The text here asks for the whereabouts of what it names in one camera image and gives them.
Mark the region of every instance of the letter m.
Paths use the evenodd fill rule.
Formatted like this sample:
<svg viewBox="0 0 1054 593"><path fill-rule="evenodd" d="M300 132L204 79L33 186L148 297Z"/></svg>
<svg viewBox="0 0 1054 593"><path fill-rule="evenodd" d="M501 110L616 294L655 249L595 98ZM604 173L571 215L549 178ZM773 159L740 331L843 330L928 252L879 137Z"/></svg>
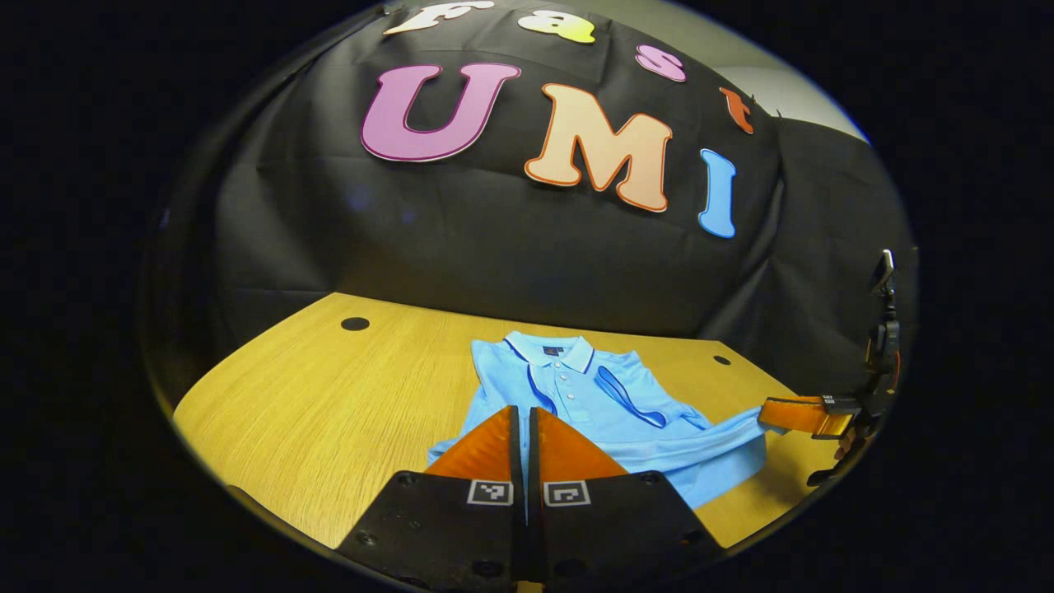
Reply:
<svg viewBox="0 0 1054 593"><path fill-rule="evenodd" d="M638 113L616 133L591 94L554 83L542 86L542 92L552 99L552 117L542 154L524 164L528 177L555 185L578 184L582 180L573 164L578 145L593 189L606 190L628 160L626 177L614 187L619 197L651 212L666 210L662 185L666 141L674 137L669 125Z"/></svg>

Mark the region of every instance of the blue letter i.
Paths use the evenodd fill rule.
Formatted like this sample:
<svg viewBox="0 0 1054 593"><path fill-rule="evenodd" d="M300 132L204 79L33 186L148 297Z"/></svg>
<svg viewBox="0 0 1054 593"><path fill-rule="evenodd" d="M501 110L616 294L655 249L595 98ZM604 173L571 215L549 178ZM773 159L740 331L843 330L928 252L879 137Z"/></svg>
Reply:
<svg viewBox="0 0 1054 593"><path fill-rule="evenodd" d="M706 163L706 210L699 213L699 225L723 238L736 236L731 223L731 178L736 165L720 154L703 149L699 152Z"/></svg>

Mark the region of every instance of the black fabric backdrop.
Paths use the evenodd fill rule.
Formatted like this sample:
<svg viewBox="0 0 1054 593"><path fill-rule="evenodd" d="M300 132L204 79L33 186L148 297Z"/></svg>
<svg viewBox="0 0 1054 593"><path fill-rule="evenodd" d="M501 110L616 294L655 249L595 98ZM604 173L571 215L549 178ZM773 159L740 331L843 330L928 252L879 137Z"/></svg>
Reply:
<svg viewBox="0 0 1054 593"><path fill-rule="evenodd" d="M376 14L278 83L261 84L237 130L207 136L225 153L211 181L177 184L158 220L148 318L162 391L182 394L223 356L332 291L476 316L628 334L720 340L792 390L851 390L877 302L867 292L883 248L900 268L906 363L917 325L917 251L874 151L841 132L752 104L755 133L719 87L749 97L662 41L573 7L596 25L580 44L516 24L534 2L499 2L386 38L416 13ZM637 46L681 57L687 81L641 67ZM408 117L443 126L474 62L507 81L468 150L435 162L382 160L359 140L384 72L438 64ZM597 96L612 127L636 113L667 123L665 212L528 178L552 103L548 82ZM737 167L733 238L707 233L699 151ZM575 166L587 175L581 151ZM202 295L202 288L207 288Z"/></svg>

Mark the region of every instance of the wooden table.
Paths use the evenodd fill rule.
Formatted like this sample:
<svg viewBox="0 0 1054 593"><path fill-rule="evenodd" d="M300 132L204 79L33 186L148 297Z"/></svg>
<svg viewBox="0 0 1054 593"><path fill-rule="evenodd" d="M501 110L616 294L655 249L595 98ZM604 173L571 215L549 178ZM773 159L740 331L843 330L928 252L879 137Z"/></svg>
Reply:
<svg viewBox="0 0 1054 593"><path fill-rule="evenodd" d="M341 329L355 317L369 328ZM499 342L513 330L637 351L670 396L715 423L766 397L793 395L720 342L549 328L333 293L219 363L174 420L219 479L336 548L393 473L425 470L428 449L457 436L479 387L470 342ZM696 510L726 548L804 498L808 474L831 468L837 450L803 433L766 439L764 469Z"/></svg>

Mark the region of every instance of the pink letter u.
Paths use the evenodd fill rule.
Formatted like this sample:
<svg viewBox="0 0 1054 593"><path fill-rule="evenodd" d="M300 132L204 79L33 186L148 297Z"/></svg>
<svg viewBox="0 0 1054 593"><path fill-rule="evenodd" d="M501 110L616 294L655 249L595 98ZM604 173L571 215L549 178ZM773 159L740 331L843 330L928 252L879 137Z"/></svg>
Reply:
<svg viewBox="0 0 1054 593"><path fill-rule="evenodd" d="M411 65L380 75L380 90L363 123L363 145L387 160L426 161L457 154L472 145L490 117L502 83L520 76L520 68L501 63L473 63L462 67L468 84L453 117L431 132L406 124L417 93L429 78L443 72L437 65Z"/></svg>

